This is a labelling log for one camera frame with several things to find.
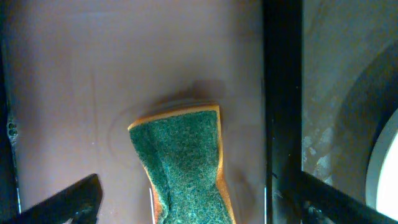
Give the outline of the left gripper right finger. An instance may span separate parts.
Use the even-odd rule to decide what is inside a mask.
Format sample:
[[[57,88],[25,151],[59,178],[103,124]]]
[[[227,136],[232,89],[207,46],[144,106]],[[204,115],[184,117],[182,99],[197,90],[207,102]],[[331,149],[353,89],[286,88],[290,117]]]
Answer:
[[[304,202],[322,211],[335,223],[397,224],[314,176],[300,172],[294,181],[295,191]]]

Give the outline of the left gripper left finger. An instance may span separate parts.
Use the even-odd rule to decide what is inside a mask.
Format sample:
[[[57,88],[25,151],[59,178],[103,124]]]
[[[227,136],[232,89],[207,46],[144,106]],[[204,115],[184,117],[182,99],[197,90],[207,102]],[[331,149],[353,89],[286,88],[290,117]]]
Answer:
[[[103,198],[98,174],[90,174],[3,224],[96,224]]]

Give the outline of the white plate front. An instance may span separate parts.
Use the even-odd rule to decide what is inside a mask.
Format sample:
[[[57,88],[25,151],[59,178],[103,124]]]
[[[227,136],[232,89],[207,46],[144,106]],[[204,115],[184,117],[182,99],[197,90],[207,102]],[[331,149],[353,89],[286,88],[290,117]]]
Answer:
[[[371,152],[366,173],[366,204],[397,220],[397,112],[384,125]]]

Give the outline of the orange green scrub sponge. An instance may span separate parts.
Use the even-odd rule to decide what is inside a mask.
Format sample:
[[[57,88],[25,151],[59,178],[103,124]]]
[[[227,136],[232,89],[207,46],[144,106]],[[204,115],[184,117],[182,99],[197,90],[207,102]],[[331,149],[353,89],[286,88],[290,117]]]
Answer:
[[[235,223],[218,104],[147,115],[128,131],[150,180],[154,223]]]

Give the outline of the small reddish brown tray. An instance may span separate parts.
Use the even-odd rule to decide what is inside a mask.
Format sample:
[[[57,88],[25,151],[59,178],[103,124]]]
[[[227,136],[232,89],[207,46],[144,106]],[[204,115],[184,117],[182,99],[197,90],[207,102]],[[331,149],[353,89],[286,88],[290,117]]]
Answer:
[[[221,107],[238,223],[263,223],[262,1],[3,1],[1,47],[21,209],[86,175],[100,223],[150,223],[128,126],[171,106]]]

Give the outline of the large dark brown tray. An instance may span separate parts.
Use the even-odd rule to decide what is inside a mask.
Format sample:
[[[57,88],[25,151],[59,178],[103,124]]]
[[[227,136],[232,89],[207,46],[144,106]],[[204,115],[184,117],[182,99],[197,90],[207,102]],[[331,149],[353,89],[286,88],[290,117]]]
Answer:
[[[397,0],[303,4],[302,169],[359,202],[397,109]]]

